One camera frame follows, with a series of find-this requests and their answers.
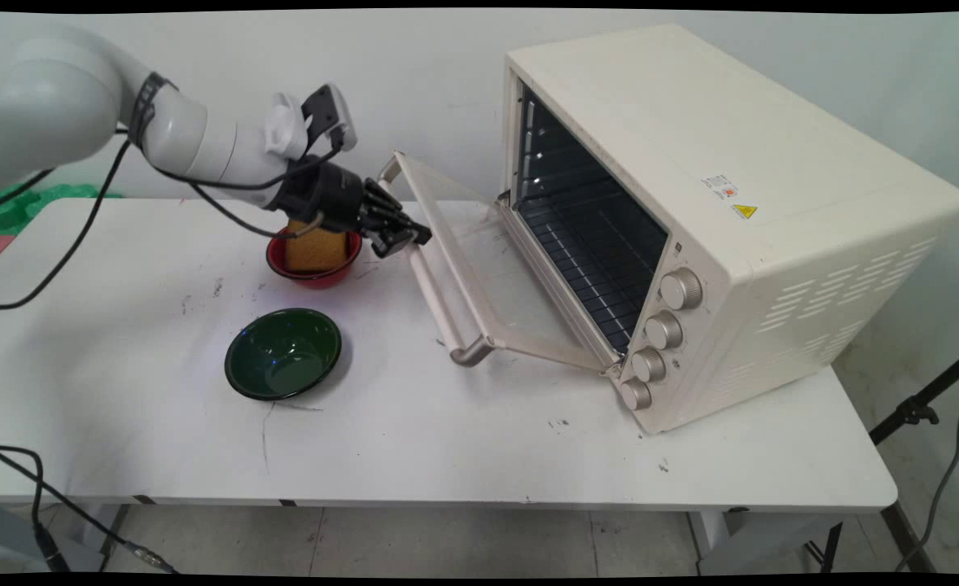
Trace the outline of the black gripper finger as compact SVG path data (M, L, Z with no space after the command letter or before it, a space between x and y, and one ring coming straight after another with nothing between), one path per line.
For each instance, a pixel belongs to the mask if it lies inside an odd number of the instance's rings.
M431 240L428 227L414 221L399 201L374 179L365 179L363 234L373 247L423 246Z
M361 233L371 241L371 248L379 259L395 255L417 237L415 223L410 219L364 219Z

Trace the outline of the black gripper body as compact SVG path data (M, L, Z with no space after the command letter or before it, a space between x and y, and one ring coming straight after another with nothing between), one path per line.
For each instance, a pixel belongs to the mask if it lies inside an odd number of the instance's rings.
M321 214L320 229L364 234L376 227L375 219L367 215L366 196L359 175L318 157L305 157L287 164L287 177L265 208L305 224Z

